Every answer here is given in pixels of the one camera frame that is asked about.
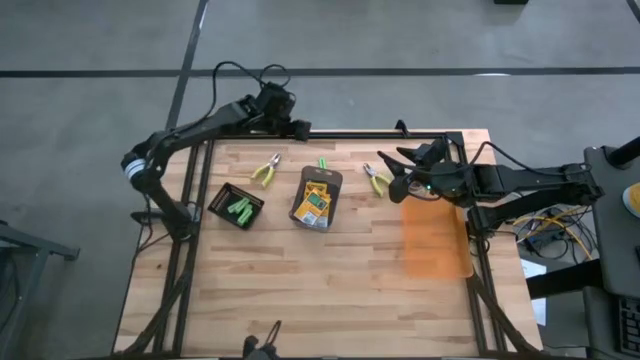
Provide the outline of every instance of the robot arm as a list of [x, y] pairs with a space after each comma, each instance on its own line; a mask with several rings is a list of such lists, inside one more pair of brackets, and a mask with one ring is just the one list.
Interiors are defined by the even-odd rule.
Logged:
[[[556, 204], [591, 205], [603, 195], [588, 168], [582, 164], [514, 170], [504, 165], [461, 164], [443, 161], [447, 143], [442, 140], [422, 144], [417, 149], [397, 148], [415, 166], [405, 165], [378, 152], [394, 176], [389, 197], [395, 203], [415, 196], [410, 189], [427, 188], [455, 206], [470, 208], [469, 230], [473, 235], [489, 235], [504, 221]], [[477, 202], [497, 202], [513, 192], [532, 192], [495, 207]]]
[[230, 135], [259, 133], [306, 141], [311, 123], [291, 121], [289, 114], [294, 105], [292, 95], [282, 86], [268, 83], [258, 97], [247, 95], [220, 107], [211, 116], [153, 133], [125, 154], [120, 165], [133, 187], [158, 205], [172, 239], [186, 240], [193, 230], [192, 215], [184, 204], [169, 196], [160, 182], [171, 155], [203, 141]]

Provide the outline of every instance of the wooden table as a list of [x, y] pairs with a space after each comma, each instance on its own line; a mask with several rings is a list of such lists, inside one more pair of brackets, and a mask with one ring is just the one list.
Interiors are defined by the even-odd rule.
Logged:
[[[489, 140], [487, 130], [461, 131], [468, 158]], [[244, 338], [253, 334], [264, 340], [276, 320], [283, 320], [276, 345], [285, 357], [477, 355], [464, 279], [406, 275], [401, 207], [378, 198], [362, 169], [368, 162], [388, 174], [377, 150], [391, 154], [396, 146], [423, 142], [217, 141], [205, 205], [225, 182], [266, 205], [246, 232], [205, 212], [182, 355], [240, 356]], [[283, 157], [265, 190], [249, 176], [275, 152]], [[300, 169], [316, 165], [320, 156], [344, 176], [338, 212], [326, 234], [299, 229], [287, 216]], [[182, 190], [187, 157], [186, 151], [175, 154], [163, 178], [174, 198]], [[486, 149], [478, 162], [495, 163], [492, 151]], [[164, 233], [161, 226], [155, 228], [155, 234]], [[115, 350], [129, 345], [157, 310], [169, 249], [166, 239], [138, 256]], [[501, 307], [526, 339], [541, 348], [513, 237], [492, 238], [489, 258]], [[172, 320], [175, 316], [169, 339]]]

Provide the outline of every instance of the green-handled pliers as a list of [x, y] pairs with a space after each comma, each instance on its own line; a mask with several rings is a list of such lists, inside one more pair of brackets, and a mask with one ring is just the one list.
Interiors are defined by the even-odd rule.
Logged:
[[367, 163], [364, 163], [363, 167], [364, 167], [364, 171], [366, 171], [367, 174], [369, 175], [369, 179], [371, 180], [371, 185], [373, 186], [373, 190], [375, 190], [378, 196], [382, 197], [382, 195], [384, 194], [384, 191], [382, 191], [382, 189], [380, 188], [380, 185], [378, 185], [378, 180], [386, 183], [387, 186], [391, 184], [391, 180], [378, 174], [378, 172], [373, 170], [373, 168]]
[[264, 180], [262, 180], [262, 187], [266, 188], [271, 182], [271, 179], [273, 179], [273, 175], [276, 173], [276, 165], [278, 165], [278, 162], [280, 162], [280, 157], [281, 156], [279, 153], [276, 153], [275, 155], [273, 155], [271, 157], [271, 160], [269, 160], [268, 163], [256, 169], [253, 175], [251, 175], [251, 178], [252, 179], [257, 178], [258, 175], [260, 175], [261, 173], [263, 173], [268, 169], [267, 176], [265, 176]]

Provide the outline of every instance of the table leg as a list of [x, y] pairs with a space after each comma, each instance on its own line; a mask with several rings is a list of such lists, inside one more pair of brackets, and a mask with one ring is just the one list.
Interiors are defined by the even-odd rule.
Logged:
[[22, 284], [18, 289], [18, 293], [14, 296], [17, 297], [15, 308], [8, 315], [8, 322], [6, 324], [6, 328], [4, 329], [5, 338], [4, 343], [0, 346], [0, 359], [14, 359], [13, 355], [15, 353], [15, 349], [17, 346], [18, 337], [22, 333], [22, 329], [24, 328], [25, 316], [26, 316], [26, 308], [28, 304], [27, 301], [31, 301], [33, 299], [33, 295], [38, 288], [38, 283], [40, 282], [40, 277], [44, 272], [44, 266], [47, 262], [47, 257], [49, 256], [49, 252], [45, 249], [40, 249], [35, 254], [35, 261], [31, 267], [31, 271], [27, 276], [27, 281]]
[[70, 248], [53, 241], [23, 233], [20, 230], [6, 225], [6, 223], [0, 223], [0, 239], [17, 246], [31, 246], [36, 249], [44, 249], [51, 254], [64, 257], [65, 260], [76, 260], [80, 253], [79, 248]]

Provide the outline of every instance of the concrete floor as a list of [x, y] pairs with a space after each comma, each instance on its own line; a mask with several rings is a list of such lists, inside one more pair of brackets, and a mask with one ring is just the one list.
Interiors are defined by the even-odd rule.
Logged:
[[[197, 4], [5, 0], [0, 70], [178, 69]], [[640, 24], [624, 0], [212, 0], [202, 32], [194, 68], [223, 59], [292, 68], [640, 65]], [[637, 136], [639, 80], [295, 78], [289, 90], [295, 115], [315, 128], [390, 128], [399, 118], [413, 128], [489, 128], [516, 158], [543, 166]], [[164, 127], [175, 87], [173, 78], [0, 78], [0, 218], [82, 247], [76, 263], [51, 259], [22, 359], [110, 351], [139, 231], [128, 214], [143, 204], [119, 162]], [[180, 122], [202, 114], [210, 91], [208, 80], [189, 81]], [[221, 80], [219, 103], [256, 91], [248, 80]]]

